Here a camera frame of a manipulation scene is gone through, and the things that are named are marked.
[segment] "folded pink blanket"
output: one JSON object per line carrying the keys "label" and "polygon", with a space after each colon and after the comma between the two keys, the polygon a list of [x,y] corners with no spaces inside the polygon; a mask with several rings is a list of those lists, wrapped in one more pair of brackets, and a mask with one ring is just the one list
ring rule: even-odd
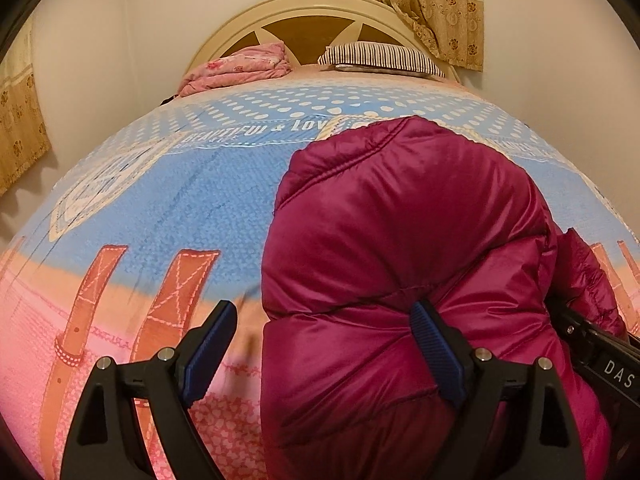
{"label": "folded pink blanket", "polygon": [[181,81],[177,94],[185,97],[212,88],[275,79],[289,72],[291,65],[283,42],[248,46],[232,56],[206,62],[189,72]]}

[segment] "down jacket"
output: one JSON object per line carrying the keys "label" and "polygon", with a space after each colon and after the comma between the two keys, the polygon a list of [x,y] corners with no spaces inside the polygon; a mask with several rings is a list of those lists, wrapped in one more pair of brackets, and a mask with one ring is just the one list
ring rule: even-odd
{"label": "down jacket", "polygon": [[417,480],[454,412],[409,327],[428,298],[475,348],[548,356],[580,433],[588,480],[610,429],[550,325],[548,292],[619,336],[588,245],[563,233],[527,173],[419,117],[379,122],[294,154],[262,261],[260,411],[273,480]]}

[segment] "blue gripper pad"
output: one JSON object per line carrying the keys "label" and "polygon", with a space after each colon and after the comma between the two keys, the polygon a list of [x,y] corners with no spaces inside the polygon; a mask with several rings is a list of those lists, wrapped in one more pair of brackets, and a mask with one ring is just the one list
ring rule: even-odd
{"label": "blue gripper pad", "polygon": [[185,366],[184,388],[181,397],[186,406],[191,406],[207,393],[213,376],[225,356],[226,349],[229,348],[236,333],[237,325],[236,308],[232,303],[227,303],[222,307],[222,312],[216,317],[215,322],[209,327],[202,343],[193,354],[193,358]]}
{"label": "blue gripper pad", "polygon": [[466,399],[464,368],[420,303],[412,307],[409,324],[431,375],[436,380],[440,396],[450,400],[456,409],[460,408]]}

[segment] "bed sheet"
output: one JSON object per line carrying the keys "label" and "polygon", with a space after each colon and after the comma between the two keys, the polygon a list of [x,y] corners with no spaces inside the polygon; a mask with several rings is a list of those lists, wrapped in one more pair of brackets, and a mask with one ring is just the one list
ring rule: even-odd
{"label": "bed sheet", "polygon": [[[239,329],[191,415],[228,480],[266,478],[260,258],[277,185],[308,143],[412,114],[527,170],[560,227],[592,245],[638,332],[638,240],[573,164],[495,105],[384,75],[297,74],[207,91],[110,137],[56,184],[0,258],[0,412],[46,480],[59,475],[96,359],[147,359],[220,299],[239,307]],[[148,406],[137,410],[156,475],[170,479]]]}

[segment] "arched headboard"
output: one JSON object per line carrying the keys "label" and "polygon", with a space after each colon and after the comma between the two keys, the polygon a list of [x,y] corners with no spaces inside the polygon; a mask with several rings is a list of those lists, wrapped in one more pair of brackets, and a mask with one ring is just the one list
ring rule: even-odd
{"label": "arched headboard", "polygon": [[266,0],[228,20],[195,54],[186,72],[246,46],[284,42],[294,66],[315,63],[329,45],[377,41],[428,54],[447,78],[453,67],[431,56],[391,7],[374,0]]}

